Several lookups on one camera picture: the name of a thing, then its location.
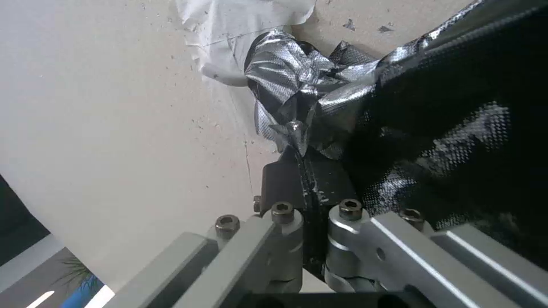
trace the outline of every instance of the white paper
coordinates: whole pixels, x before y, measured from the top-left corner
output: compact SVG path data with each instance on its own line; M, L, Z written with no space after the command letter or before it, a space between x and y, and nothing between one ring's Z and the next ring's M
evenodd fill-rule
M199 71L227 85L245 87L243 65L253 40L274 28L302 24L315 1L176 0L176 4Z

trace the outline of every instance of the screw hole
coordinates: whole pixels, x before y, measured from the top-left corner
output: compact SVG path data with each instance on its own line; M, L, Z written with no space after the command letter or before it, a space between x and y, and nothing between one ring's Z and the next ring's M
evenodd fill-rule
M379 298L377 301L378 308L408 308L406 302L401 298L393 294L385 294Z
M223 225L231 224L232 223L232 218L231 217L223 217L223 218L221 218L221 220L219 222Z
M377 248L376 252L377 252L377 258L379 258L379 260L381 261L386 260L386 255L384 254L384 250Z
M285 204L285 203L280 203L280 204L278 204L278 205L276 206L276 208L277 208L278 210L288 210L288 209L289 209L289 206L287 206L287 204Z
M416 219L421 218L420 212L415 209L405 209L403 210L403 214L411 218L416 218Z
M354 201L346 201L344 203L344 205L346 205L349 208L357 208L358 207L358 204Z
M274 298L273 296L266 296L259 299L256 302L255 307L257 308L284 308L285 305L279 299Z

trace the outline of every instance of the black garbage bag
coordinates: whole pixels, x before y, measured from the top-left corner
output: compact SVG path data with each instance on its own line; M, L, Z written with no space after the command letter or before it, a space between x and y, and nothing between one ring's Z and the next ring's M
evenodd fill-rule
M342 161L371 215L472 223L548 269L546 1L476 1L382 59L258 37L246 76L259 134Z

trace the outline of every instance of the black panel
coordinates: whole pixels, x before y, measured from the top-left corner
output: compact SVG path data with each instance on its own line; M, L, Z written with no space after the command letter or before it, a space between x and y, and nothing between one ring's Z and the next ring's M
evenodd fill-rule
M48 234L0 175L0 266Z

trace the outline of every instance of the bolt head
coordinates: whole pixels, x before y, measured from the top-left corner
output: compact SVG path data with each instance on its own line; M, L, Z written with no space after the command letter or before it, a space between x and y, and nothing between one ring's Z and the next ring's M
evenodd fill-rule
M215 222L215 232L219 237L229 239L239 230L239 219L234 215L223 215Z
M399 211L399 216L407 221L410 225L415 227L415 229L422 231L424 228L424 217L416 209L402 209Z
M253 196L253 211L255 213L261 212L261 196Z
M344 199L339 203L339 216L348 221L362 218L362 204L356 199Z
M289 202L276 202L272 205L272 221L277 224L288 224L295 219L293 205Z

